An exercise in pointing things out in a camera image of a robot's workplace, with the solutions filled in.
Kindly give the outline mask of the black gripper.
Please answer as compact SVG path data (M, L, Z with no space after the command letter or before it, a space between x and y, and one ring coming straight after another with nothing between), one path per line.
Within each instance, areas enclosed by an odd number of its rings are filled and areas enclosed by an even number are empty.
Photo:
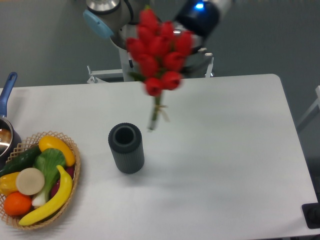
M197 35L193 31L187 29L178 21L173 22L174 35L179 37L183 33L191 32L192 48L191 54L185 59L184 66L180 70L181 73L203 73L206 72L208 65L212 62L213 53L205 46L205 40L202 36Z

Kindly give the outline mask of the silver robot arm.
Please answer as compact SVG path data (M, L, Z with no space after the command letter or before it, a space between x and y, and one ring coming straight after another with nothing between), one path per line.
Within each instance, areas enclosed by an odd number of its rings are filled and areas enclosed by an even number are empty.
M193 53L200 54L203 61L183 68L185 76L204 67L210 74L213 69L213 55L205 48L205 42L213 29L220 23L233 5L232 0L187 0L179 6L173 20L173 32L180 35L187 30L193 32ZM83 18L92 31L111 42L118 48L121 69L104 70L103 76L109 78L122 76L130 82L129 72L138 70L125 45L129 37L136 37L139 13L146 5L154 7L152 0L88 0Z

